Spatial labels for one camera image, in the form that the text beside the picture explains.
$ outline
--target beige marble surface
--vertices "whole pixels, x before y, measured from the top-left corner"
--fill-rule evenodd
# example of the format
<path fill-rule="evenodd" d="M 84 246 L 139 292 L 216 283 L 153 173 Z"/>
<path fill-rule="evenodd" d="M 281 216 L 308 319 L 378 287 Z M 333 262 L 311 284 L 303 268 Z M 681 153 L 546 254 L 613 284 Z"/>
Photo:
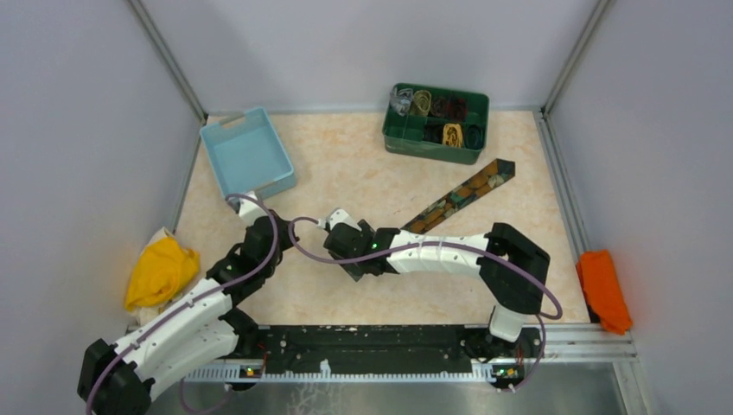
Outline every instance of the beige marble surface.
<path fill-rule="evenodd" d="M 564 307 L 561 322 L 588 321 L 530 112 L 491 112 L 488 146 L 472 166 L 386 152 L 383 118 L 383 113 L 272 116 L 298 184 L 266 204 L 285 219 L 323 217 L 340 207 L 375 228 L 401 227 L 496 157 L 513 160 L 517 173 L 510 182 L 430 234 L 470 235 L 489 231 L 495 221 L 512 224 L 550 253 L 547 286 Z M 296 231 L 304 246 L 327 256 L 325 232 L 310 224 Z M 201 253 L 204 271 L 245 235 L 243 223 L 221 198 L 203 146 L 176 234 Z M 239 307 L 265 324 L 485 323 L 494 304 L 478 279 L 419 272 L 365 276 L 355 283 L 338 265 L 316 263 L 291 249 L 275 276 Z M 552 312 L 546 299 L 543 310 Z"/>

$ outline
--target blue plastic tray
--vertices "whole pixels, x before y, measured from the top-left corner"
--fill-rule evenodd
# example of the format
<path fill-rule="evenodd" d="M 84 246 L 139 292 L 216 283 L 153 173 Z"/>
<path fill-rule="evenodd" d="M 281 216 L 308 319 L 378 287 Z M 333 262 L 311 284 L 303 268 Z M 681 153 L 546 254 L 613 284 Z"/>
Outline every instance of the blue plastic tray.
<path fill-rule="evenodd" d="M 296 185 L 295 171 L 264 108 L 201 128 L 223 196 L 255 190 L 263 199 Z"/>

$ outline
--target purple cable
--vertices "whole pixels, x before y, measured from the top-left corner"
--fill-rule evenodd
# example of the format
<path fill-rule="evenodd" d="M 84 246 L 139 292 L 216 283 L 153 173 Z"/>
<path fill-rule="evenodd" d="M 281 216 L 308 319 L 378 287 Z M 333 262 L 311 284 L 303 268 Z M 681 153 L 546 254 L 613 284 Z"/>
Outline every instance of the purple cable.
<path fill-rule="evenodd" d="M 358 257 L 358 258 L 350 258 L 350 259 L 323 258 L 323 257 L 319 257 L 319 256 L 317 256 L 317 255 L 315 255 L 313 253 L 310 253 L 310 252 L 306 251 L 305 248 L 303 248 L 302 246 L 300 246 L 300 244 L 297 242 L 297 240 L 295 238 L 295 229 L 296 229 L 296 223 L 297 222 L 300 222 L 300 221 L 307 221 L 307 222 L 318 224 L 318 220 L 315 220 L 315 219 L 309 218 L 309 217 L 305 217 L 305 216 L 301 216 L 301 217 L 298 217 L 298 218 L 295 218 L 294 220 L 292 220 L 290 222 L 290 225 L 288 226 L 288 236 L 290 236 L 290 241 L 293 243 L 293 246 L 298 251 L 300 251 L 303 255 L 305 255 L 306 257 L 308 257 L 310 259 L 313 259 L 314 261 L 323 262 L 325 264 L 345 265 L 345 264 L 355 264 L 357 262 L 362 262 L 362 261 L 368 261 L 369 259 L 375 259 L 375 258 L 383 257 L 383 256 L 389 255 L 391 253 L 405 251 L 405 250 L 408 250 L 408 249 L 417 248 L 419 246 L 446 246 L 448 248 L 460 249 L 460 250 L 463 250 L 463 251 L 476 253 L 476 254 L 482 255 L 482 256 L 484 256 L 484 257 L 486 257 L 488 259 L 491 259 L 494 262 L 496 262 L 497 264 L 502 265 L 502 266 L 505 266 L 509 270 L 516 272 L 521 277 L 523 277 L 524 279 L 526 279 L 527 281 L 529 281 L 530 283 L 532 283 L 532 285 L 534 285 L 535 287 L 539 288 L 547 296 L 547 298 L 550 299 L 550 301 L 552 302 L 552 304 L 555 306 L 555 309 L 557 310 L 557 312 L 556 312 L 556 314 L 554 316 L 553 315 L 549 315 L 547 313 L 542 313 L 542 312 L 539 313 L 542 317 L 549 318 L 550 320 L 559 320 L 563 316 L 563 307 L 560 305 L 560 302 L 555 297 L 555 295 L 552 294 L 552 292 L 550 290 L 548 290 L 547 287 L 545 287 L 544 284 L 540 283 L 539 280 L 537 280 L 529 272 L 527 272 L 527 271 L 519 268 L 517 265 L 514 265 L 514 264 L 512 264 L 509 261 L 506 261 L 502 257 L 499 257 L 499 256 L 496 256 L 496 255 L 492 254 L 491 252 L 486 252 L 486 251 L 484 251 L 482 249 L 479 249 L 479 248 L 474 248 L 472 246 L 467 246 L 467 245 L 463 245 L 463 244 L 457 244 L 457 243 L 454 243 L 454 242 L 443 242 L 443 243 L 441 243 L 441 242 L 438 242 L 438 241 L 426 241 L 426 242 L 423 242 L 422 244 L 412 243 L 412 244 L 406 244 L 406 245 L 402 245 L 402 246 L 397 246 L 397 247 L 394 247 L 394 248 L 385 249 L 383 251 L 370 253 L 368 255 L 364 255 L 364 256 L 361 256 L 361 257 Z"/>
<path fill-rule="evenodd" d="M 183 379 L 178 383 L 178 401 L 181 403 L 181 407 L 183 408 L 183 411 L 186 411 L 188 413 L 193 413 L 195 415 L 205 415 L 207 413 L 211 413 L 214 411 L 218 411 L 219 409 L 223 408 L 224 405 L 226 405 L 229 400 L 232 398 L 232 389 L 229 389 L 224 394 L 224 397 L 219 401 L 218 404 L 208 408 L 208 409 L 194 409 L 190 406 L 188 406 L 188 403 L 186 403 L 186 399 L 183 398 Z"/>
<path fill-rule="evenodd" d="M 259 265 L 257 265 L 252 271 L 247 272 L 245 275 L 233 279 L 232 281 L 229 281 L 228 283 L 222 284 L 218 287 L 214 287 L 211 290 L 204 291 L 200 295 L 193 298 L 192 303 L 198 303 L 202 298 L 208 297 L 216 292 L 223 291 L 233 285 L 240 284 L 247 279 L 249 279 L 251 276 L 255 275 L 256 273 L 260 272 L 267 264 L 270 263 L 270 260 L 272 259 L 272 256 L 275 255 L 275 250 L 277 249 L 277 222 L 275 222 L 275 216 L 272 215 L 272 212 L 270 212 L 270 209 L 268 209 L 261 201 L 258 201 L 257 199 L 254 199 L 248 195 L 242 195 L 239 193 L 232 193 L 230 195 L 226 196 L 226 201 L 229 201 L 230 199 L 237 197 L 240 199 L 244 199 L 246 201 L 251 201 L 255 205 L 257 205 L 259 208 L 265 211 L 268 218 L 270 219 L 270 223 L 272 225 L 272 245 L 270 246 L 270 251 L 267 253 L 267 256 L 265 257 L 265 260 L 263 260 Z M 139 345 L 141 342 L 144 342 L 148 337 L 150 337 L 156 330 L 161 328 L 166 322 L 170 321 L 173 317 L 177 316 L 181 311 L 185 310 L 188 307 L 188 303 L 184 303 L 181 306 L 179 306 L 176 309 L 173 309 L 170 313 L 165 315 L 163 318 L 161 318 L 159 321 L 154 323 L 149 329 L 147 329 L 144 333 L 138 337 L 135 342 Z M 102 385 L 102 382 L 105 380 L 107 375 L 112 371 L 112 369 L 117 365 L 125 356 L 127 356 L 133 349 L 135 345 L 134 343 L 128 346 L 125 350 L 123 350 L 120 354 L 118 354 L 117 357 L 112 359 L 109 365 L 105 367 L 105 370 L 102 371 L 102 373 L 97 378 L 97 381 L 94 382 L 94 385 L 92 386 L 92 390 L 89 392 L 89 396 L 86 398 L 86 415 L 93 415 L 92 412 L 92 404 L 94 403 L 94 398 L 97 396 L 97 392 L 99 391 L 99 388 Z"/>

